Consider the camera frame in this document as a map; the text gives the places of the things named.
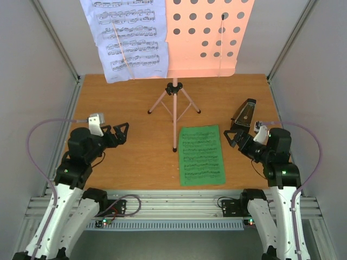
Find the aluminium left corner post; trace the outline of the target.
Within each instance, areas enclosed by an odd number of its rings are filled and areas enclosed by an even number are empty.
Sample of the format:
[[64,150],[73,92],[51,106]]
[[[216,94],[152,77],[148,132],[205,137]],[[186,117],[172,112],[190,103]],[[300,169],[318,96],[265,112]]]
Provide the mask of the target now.
[[57,47],[60,55],[62,56],[65,64],[67,65],[71,75],[73,76],[74,80],[76,83],[79,83],[81,77],[80,75],[77,73],[74,65],[72,64],[72,61],[70,60],[62,42],[60,41],[52,23],[49,20],[48,15],[46,14],[42,4],[40,1],[38,0],[30,0],[30,3],[33,5],[35,11],[37,12],[40,20],[42,21],[44,27],[46,28],[49,36],[51,37],[51,39],[53,40],[55,46]]

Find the pink music stand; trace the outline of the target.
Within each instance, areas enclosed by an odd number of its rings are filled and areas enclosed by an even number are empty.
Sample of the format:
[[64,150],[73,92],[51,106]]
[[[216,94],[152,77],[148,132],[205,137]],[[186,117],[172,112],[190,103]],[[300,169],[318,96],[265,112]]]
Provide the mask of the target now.
[[167,77],[171,79],[173,152],[177,151],[178,93],[189,107],[201,109],[178,81],[183,78],[232,76],[254,1],[166,1]]

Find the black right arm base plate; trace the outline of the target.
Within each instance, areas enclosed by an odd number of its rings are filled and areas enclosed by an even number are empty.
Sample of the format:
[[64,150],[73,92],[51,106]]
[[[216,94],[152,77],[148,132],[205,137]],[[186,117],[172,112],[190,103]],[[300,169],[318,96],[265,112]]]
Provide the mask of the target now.
[[220,202],[223,217],[249,217],[247,209],[239,199],[222,199]]

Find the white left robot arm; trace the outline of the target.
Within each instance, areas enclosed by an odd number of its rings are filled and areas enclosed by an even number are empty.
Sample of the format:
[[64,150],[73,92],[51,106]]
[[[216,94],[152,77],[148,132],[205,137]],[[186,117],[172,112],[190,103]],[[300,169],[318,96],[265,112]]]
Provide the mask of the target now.
[[84,187],[92,163],[106,149],[126,142],[129,124],[101,126],[96,119],[88,124],[71,131],[42,221],[26,249],[15,253],[14,259],[69,259],[86,224],[108,212],[106,191]]

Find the aluminium mounting rail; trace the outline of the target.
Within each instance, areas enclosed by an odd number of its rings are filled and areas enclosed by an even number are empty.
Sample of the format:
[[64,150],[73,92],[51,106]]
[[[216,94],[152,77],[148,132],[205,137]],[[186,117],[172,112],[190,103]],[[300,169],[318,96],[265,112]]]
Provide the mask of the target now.
[[[140,211],[127,219],[222,219],[217,205],[220,197],[239,199],[242,190],[107,190],[108,199],[118,199],[127,194],[137,195]],[[26,218],[40,219],[48,206],[51,190],[43,197],[32,197],[25,212]],[[135,212],[138,201],[125,198],[126,213]],[[300,201],[302,219],[323,219],[316,198],[304,197]]]

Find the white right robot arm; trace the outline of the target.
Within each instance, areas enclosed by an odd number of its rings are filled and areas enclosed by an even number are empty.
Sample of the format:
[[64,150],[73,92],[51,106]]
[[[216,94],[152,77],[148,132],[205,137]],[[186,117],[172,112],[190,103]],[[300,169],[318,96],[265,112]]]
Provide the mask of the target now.
[[262,126],[256,136],[242,129],[224,131],[229,145],[263,166],[274,206],[271,216],[263,190],[245,189],[239,208],[255,221],[262,242],[262,259],[310,259],[300,212],[301,187],[298,167],[290,162],[291,134],[282,128]]

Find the black metronome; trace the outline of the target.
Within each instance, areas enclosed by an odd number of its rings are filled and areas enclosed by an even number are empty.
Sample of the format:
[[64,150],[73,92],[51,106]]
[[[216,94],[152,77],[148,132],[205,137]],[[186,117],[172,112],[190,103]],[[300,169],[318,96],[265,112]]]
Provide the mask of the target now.
[[231,118],[230,130],[236,131],[238,129],[249,133],[252,118],[254,115],[256,100],[248,98],[236,110],[234,116]]

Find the left controller board with LEDs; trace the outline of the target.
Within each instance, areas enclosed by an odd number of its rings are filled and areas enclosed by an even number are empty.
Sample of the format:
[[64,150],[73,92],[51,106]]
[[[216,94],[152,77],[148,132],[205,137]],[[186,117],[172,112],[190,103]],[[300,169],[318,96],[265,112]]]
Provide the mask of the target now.
[[95,221],[95,228],[104,228],[108,225],[111,225],[112,224],[112,220],[110,219],[103,219],[103,220],[96,220]]

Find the controller board with leds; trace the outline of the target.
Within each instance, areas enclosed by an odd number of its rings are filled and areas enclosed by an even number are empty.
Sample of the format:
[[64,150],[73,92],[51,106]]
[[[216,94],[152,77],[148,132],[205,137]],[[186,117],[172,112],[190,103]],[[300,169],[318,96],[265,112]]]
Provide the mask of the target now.
[[112,220],[110,219],[103,219],[103,220],[96,220],[95,221],[95,228],[104,228],[108,225],[111,225],[112,224]]
[[253,218],[250,219],[244,219],[243,223],[245,226],[255,226],[255,221]]

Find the right controller board with LEDs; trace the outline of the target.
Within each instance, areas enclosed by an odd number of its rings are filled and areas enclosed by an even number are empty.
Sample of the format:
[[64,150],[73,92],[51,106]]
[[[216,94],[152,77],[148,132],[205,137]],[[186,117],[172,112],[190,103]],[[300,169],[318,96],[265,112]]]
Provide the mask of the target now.
[[253,218],[250,219],[244,219],[243,223],[245,226],[255,226],[255,221]]

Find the white sheet music page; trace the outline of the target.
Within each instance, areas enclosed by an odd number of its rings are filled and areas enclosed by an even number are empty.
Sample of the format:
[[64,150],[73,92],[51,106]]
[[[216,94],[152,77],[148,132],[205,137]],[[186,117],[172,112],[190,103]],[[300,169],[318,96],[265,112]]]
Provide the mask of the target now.
[[165,78],[165,1],[81,1],[107,83]]

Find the green sheet music page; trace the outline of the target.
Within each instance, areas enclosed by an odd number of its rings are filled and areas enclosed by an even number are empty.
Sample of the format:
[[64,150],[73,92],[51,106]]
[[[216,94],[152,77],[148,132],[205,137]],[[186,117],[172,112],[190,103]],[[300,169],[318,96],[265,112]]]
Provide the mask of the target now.
[[183,127],[178,139],[181,186],[226,183],[218,125]]

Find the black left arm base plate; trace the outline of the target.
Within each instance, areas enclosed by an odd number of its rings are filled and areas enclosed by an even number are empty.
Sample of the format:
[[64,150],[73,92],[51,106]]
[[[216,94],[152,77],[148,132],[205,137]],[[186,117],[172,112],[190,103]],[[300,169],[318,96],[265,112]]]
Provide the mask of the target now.
[[123,215],[126,213],[127,201],[125,199],[122,199],[115,204],[114,202],[115,200],[108,200],[107,208],[110,206],[111,208],[104,213],[104,216],[113,217],[115,214],[117,214],[116,217],[123,217]]

